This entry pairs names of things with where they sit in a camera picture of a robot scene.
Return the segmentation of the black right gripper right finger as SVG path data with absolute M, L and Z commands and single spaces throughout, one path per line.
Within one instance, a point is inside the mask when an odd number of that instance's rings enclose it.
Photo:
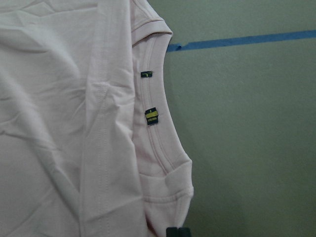
M 191 237 L 191 230 L 187 227 L 179 228 L 179 237 Z

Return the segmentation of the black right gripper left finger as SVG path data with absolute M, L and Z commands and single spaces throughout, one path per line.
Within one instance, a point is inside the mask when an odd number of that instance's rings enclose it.
M 178 228 L 177 227 L 168 227 L 166 229 L 166 237 L 178 237 Z

